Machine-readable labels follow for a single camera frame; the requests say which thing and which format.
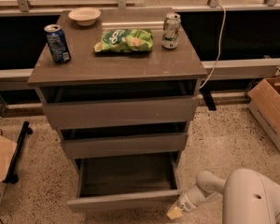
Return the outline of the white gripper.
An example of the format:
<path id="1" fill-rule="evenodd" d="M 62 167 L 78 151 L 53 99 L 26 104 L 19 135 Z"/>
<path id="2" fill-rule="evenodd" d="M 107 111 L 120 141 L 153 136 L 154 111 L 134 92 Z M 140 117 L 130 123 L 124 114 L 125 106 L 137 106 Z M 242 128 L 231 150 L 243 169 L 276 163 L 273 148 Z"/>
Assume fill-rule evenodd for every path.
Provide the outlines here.
<path id="1" fill-rule="evenodd" d="M 183 216 L 183 212 L 191 212 L 196 209 L 204 200 L 205 196 L 201 189 L 188 189 L 184 191 L 167 211 L 170 219 L 176 219 Z"/>

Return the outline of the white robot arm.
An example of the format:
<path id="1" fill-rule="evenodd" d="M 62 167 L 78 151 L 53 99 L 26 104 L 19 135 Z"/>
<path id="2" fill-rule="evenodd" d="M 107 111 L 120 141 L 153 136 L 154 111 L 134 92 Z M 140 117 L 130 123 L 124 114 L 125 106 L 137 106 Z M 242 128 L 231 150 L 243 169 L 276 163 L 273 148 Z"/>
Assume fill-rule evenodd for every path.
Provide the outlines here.
<path id="1" fill-rule="evenodd" d="M 202 171 L 196 183 L 170 207 L 170 219 L 182 217 L 200 204 L 222 201 L 222 224 L 280 224 L 280 185 L 250 169 L 232 171 L 226 179 Z"/>

